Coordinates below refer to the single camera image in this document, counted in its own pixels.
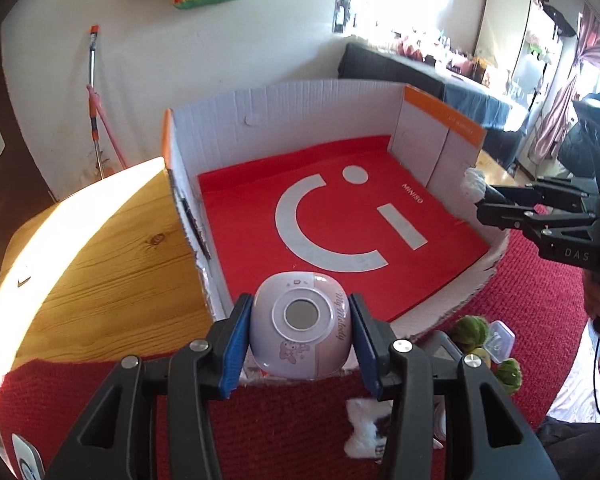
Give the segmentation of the green yarn ball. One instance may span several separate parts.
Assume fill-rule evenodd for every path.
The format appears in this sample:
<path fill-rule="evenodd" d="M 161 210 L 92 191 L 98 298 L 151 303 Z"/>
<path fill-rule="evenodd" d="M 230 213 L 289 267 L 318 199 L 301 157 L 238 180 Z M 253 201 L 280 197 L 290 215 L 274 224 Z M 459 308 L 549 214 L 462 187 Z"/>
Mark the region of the green yarn ball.
<path fill-rule="evenodd" d="M 521 388 L 522 371 L 518 361 L 514 358 L 508 358 L 498 364 L 494 375 L 510 396 Z"/>
<path fill-rule="evenodd" d="M 482 316 L 465 315 L 452 327 L 449 337 L 461 352 L 482 347 L 489 337 L 489 324 Z"/>

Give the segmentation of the clear plastic small case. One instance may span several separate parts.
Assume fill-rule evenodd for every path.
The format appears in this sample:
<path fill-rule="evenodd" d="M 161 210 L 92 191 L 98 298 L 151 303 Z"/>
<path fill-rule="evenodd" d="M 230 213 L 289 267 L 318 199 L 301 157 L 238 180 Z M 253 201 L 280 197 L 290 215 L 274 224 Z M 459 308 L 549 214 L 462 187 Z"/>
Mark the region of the clear plastic small case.
<path fill-rule="evenodd" d="M 501 364 L 512 355 L 515 339 L 514 332 L 504 322 L 497 320 L 489 324 L 483 349 L 494 363 Z"/>

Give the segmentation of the grey square case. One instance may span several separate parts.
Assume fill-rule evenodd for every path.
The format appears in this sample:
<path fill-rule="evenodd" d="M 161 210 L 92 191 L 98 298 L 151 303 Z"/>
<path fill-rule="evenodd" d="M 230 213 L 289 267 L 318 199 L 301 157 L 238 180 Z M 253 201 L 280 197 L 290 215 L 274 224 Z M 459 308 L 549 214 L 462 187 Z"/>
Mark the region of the grey square case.
<path fill-rule="evenodd" d="M 434 330 L 419 341 L 419 347 L 432 358 L 460 362 L 463 353 L 457 348 L 451 338 L 441 330 Z"/>

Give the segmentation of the white fluffy plush with bow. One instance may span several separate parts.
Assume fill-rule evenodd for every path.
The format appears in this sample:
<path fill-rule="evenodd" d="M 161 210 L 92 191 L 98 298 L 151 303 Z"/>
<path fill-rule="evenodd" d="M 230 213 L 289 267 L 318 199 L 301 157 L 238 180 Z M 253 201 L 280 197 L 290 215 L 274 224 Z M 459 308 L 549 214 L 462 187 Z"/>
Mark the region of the white fluffy plush with bow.
<path fill-rule="evenodd" d="M 381 460 L 391 425 L 393 402 L 374 399 L 347 400 L 349 422 L 353 427 L 344 452 L 355 460 Z M 446 440 L 445 403 L 434 398 L 434 437 L 432 448 L 442 450 Z"/>

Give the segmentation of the pink My Melody case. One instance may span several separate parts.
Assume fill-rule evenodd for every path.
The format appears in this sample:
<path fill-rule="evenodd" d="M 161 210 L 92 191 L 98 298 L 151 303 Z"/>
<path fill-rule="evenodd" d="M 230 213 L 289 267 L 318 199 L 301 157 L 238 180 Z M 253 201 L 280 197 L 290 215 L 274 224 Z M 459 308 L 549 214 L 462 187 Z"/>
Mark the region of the pink My Melody case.
<path fill-rule="evenodd" d="M 283 272 L 267 278 L 253 298 L 250 349 L 266 374 L 321 379 L 338 372 L 352 344 L 349 301 L 325 274 Z"/>

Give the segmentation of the black white furry roll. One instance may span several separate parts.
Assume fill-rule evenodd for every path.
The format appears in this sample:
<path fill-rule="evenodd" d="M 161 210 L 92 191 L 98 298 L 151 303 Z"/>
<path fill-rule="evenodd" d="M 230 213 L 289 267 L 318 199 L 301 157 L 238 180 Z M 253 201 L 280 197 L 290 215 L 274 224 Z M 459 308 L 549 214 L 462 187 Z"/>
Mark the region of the black white furry roll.
<path fill-rule="evenodd" d="M 507 204 L 507 198 L 496 188 L 486 183 L 486 177 L 481 170 L 468 168 L 464 173 L 460 190 L 473 204 Z"/>

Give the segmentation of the pink curtain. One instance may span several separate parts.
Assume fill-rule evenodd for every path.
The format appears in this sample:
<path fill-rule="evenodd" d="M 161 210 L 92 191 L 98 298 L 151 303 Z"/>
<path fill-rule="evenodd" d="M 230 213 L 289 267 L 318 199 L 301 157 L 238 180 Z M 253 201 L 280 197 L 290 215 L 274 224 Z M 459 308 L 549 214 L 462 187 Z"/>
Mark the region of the pink curtain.
<path fill-rule="evenodd" d="M 584 64 L 600 70 L 600 20 L 586 4 L 578 32 L 576 52 L 569 72 L 568 82 L 557 93 L 548 114 L 541 120 L 540 131 L 528 151 L 530 162 L 539 165 L 554 157 L 567 133 L 567 115 L 576 95 L 577 82 Z"/>

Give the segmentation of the black draped side table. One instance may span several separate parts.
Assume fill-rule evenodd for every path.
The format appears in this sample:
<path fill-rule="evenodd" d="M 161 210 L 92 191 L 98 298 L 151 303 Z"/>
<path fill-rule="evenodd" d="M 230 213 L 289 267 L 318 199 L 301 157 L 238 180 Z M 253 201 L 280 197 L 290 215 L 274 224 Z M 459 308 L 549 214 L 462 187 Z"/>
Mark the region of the black draped side table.
<path fill-rule="evenodd" d="M 527 133 L 529 112 L 478 82 L 446 68 L 436 70 L 424 62 L 379 52 L 355 42 L 344 49 L 338 77 L 400 82 L 422 90 L 485 128 L 483 149 L 502 168 L 512 168 L 516 162 Z"/>

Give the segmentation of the white wardrobe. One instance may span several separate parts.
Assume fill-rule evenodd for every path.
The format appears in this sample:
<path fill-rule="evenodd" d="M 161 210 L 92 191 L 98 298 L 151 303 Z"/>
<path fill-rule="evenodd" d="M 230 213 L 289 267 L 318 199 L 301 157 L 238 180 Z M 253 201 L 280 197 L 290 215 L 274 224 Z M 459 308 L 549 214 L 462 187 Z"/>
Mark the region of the white wardrobe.
<path fill-rule="evenodd" d="M 533 110 L 550 90 L 583 0 L 484 0 L 474 50 L 480 82 Z"/>

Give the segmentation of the white orange cardboard box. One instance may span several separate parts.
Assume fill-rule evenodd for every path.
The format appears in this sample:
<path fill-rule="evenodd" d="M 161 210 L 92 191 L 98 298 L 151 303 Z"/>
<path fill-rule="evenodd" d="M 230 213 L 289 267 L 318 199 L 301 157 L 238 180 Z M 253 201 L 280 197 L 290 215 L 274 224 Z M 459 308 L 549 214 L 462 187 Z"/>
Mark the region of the white orange cardboard box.
<path fill-rule="evenodd" d="M 403 336 L 494 277 L 507 237 L 460 185 L 486 133 L 405 84 L 288 82 L 168 110 L 163 158 L 210 315 L 270 275 L 360 292 Z"/>

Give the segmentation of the red felt mat with smiley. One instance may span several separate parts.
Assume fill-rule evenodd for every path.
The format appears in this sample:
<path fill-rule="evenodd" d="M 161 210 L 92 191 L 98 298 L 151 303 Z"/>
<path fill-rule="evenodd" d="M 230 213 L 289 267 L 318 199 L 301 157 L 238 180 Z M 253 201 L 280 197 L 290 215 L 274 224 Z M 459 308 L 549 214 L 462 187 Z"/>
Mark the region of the red felt mat with smiley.
<path fill-rule="evenodd" d="M 488 243 L 388 144 L 388 136 L 343 140 L 201 174 L 230 296 L 279 272 L 318 272 L 394 321 L 478 261 Z"/>

